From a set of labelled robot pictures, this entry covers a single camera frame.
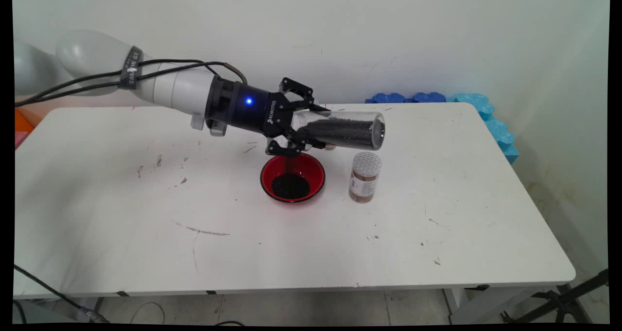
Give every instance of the blue foam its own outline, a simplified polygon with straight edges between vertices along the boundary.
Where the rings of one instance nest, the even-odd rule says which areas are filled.
[[[445,96],[437,92],[431,92],[430,94],[418,92],[410,100],[412,100],[412,103],[444,103]]]
[[[493,135],[499,147],[505,151],[509,149],[514,143],[514,136],[507,132],[507,125],[496,118],[491,118],[488,121],[484,121],[486,127],[490,130],[490,134]]]
[[[447,101],[460,101],[462,103],[469,103],[473,105],[484,121],[488,121],[493,118],[493,112],[495,112],[495,108],[488,103],[488,98],[481,94],[460,93],[452,96]]]
[[[365,104],[403,103],[406,100],[403,95],[397,93],[378,93],[371,99],[365,99]]]
[[[507,131],[507,125],[498,119],[495,119],[493,116],[493,112],[495,112],[495,108],[488,102],[488,98],[482,94],[455,94],[451,96],[451,98],[445,98],[443,94],[439,94],[437,92],[431,92],[430,94],[426,94],[423,92],[418,92],[413,95],[411,98],[404,98],[403,95],[397,93],[391,94],[383,94],[378,93],[373,96],[371,99],[365,99],[365,104],[383,104],[383,103],[453,103],[456,101],[460,101],[462,103],[469,103],[475,107],[478,114],[484,123],[486,123],[486,127],[490,131],[490,134],[493,135],[497,145],[503,151],[507,162],[510,164],[516,161],[516,158],[519,156],[518,150],[514,147],[515,137]]]
[[[516,158],[518,158],[519,156],[518,150],[516,150],[516,147],[514,147],[513,145],[510,145],[507,150],[503,152],[503,154],[506,156],[507,162],[509,162],[509,164],[514,163],[516,161]]]

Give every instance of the floor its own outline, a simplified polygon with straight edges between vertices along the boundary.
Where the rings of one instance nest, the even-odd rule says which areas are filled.
[[[474,298],[479,292],[467,294]],[[540,304],[542,300],[529,298],[508,313],[518,317]],[[40,305],[76,318],[66,302]],[[100,314],[122,324],[214,325],[228,320],[254,326],[449,324],[441,290],[108,297],[103,298]],[[554,320],[555,314],[550,313],[536,321]],[[574,322],[572,316],[567,316],[566,322]],[[498,316],[486,322],[501,323]]]

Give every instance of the clear plastic bottle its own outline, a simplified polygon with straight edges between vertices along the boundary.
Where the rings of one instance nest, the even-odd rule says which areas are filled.
[[[380,177],[382,160],[373,152],[359,152],[352,162],[349,196],[360,203],[370,202]]]
[[[338,147],[378,150],[384,142],[384,117],[379,112],[298,111],[292,128],[300,138]]]

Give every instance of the bottle cap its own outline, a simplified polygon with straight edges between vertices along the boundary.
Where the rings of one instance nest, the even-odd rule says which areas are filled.
[[[382,160],[380,160],[380,157],[369,151],[356,154],[352,163],[352,170],[355,171],[356,174],[366,178],[371,178],[372,176],[380,174],[381,167]]]

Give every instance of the red bowl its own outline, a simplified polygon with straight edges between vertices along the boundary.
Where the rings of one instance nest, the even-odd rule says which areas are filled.
[[[291,159],[290,167],[294,174],[301,176],[309,183],[309,194],[302,198],[294,199],[282,198],[275,195],[272,189],[272,183],[277,176],[285,174],[286,159],[287,158],[285,156],[275,156],[266,162],[266,165],[264,165],[264,168],[261,170],[261,174],[259,176],[261,187],[264,189],[266,194],[268,194],[268,196],[281,202],[294,203],[308,200],[320,192],[324,186],[326,178],[324,167],[322,167],[320,161],[313,156],[299,154]]]

